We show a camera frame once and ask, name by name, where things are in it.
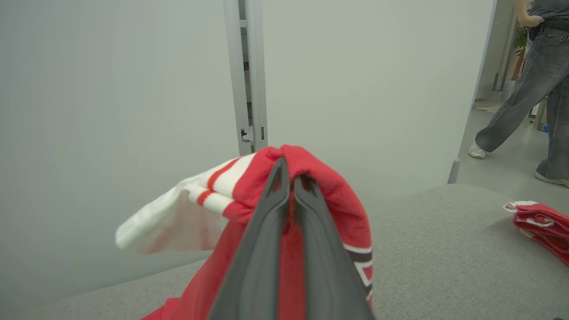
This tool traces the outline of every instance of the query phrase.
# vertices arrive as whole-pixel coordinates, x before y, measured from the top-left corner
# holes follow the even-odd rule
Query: red stripe
[[[206,198],[207,198],[210,194],[212,194],[212,193],[213,193],[213,191],[211,191],[211,190],[205,190],[204,192],[202,192],[202,193],[200,194],[199,197],[197,197],[197,203],[198,203],[200,206],[203,207],[203,206],[204,206],[204,201],[205,201]]]
[[[231,167],[233,167],[233,165],[237,162],[237,160],[239,160],[239,158],[234,159],[233,161],[229,162],[225,167],[215,171],[215,173],[212,174],[211,177],[209,177],[208,180],[208,189],[213,190],[213,185],[215,184],[215,181],[217,180],[217,178],[219,178],[219,176],[226,172],[227,170],[229,170]]]

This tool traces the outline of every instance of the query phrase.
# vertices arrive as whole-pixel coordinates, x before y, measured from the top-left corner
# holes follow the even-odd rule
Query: person's leg
[[[569,187],[569,77],[547,97],[547,127],[549,153],[537,167],[536,177]]]
[[[476,134],[480,148],[492,152],[518,128],[529,111],[569,75],[569,32],[545,29],[534,41],[526,67],[509,99],[486,128]]]

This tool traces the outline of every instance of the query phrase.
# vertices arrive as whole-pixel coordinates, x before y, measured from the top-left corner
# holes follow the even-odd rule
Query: shoe
[[[549,182],[549,183],[553,183],[553,184],[559,184],[560,186],[564,186],[564,187],[569,188],[569,180],[567,180],[567,179],[546,178],[543,175],[539,174],[537,171],[535,172],[535,177],[541,181],[545,181],[545,182]]]
[[[472,143],[470,149],[468,149],[468,155],[472,158],[476,159],[484,159],[486,158],[486,151],[484,151],[479,145],[476,144],[476,141]]]

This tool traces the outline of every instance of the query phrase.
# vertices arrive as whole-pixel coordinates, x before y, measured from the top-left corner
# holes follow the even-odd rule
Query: red garment
[[[569,216],[535,202],[506,204],[514,212],[514,225],[526,236],[553,252],[569,266]]]
[[[371,300],[372,238],[368,217],[356,194],[338,173],[316,159],[301,147],[268,147],[253,155],[253,159],[233,188],[232,198],[223,210],[229,221],[215,249],[205,264],[190,281],[179,299],[168,299],[166,304],[144,320],[206,320],[216,298],[233,255],[239,245],[247,223],[275,161],[285,157],[290,181],[307,174],[318,182],[332,219],[346,250],[354,260],[356,269]],[[213,173],[207,183],[208,190],[197,197],[203,205],[210,194],[219,188],[216,180],[231,171],[237,162],[231,161]],[[281,280],[279,292],[279,319],[304,319],[304,261],[299,227],[289,219],[281,242]]]

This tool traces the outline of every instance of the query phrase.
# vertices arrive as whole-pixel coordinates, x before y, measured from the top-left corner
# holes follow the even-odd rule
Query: white partition panel
[[[269,145],[306,147],[364,204],[445,184],[493,5],[263,0]]]
[[[0,318],[207,256],[114,233],[237,132],[223,1],[2,1]]]

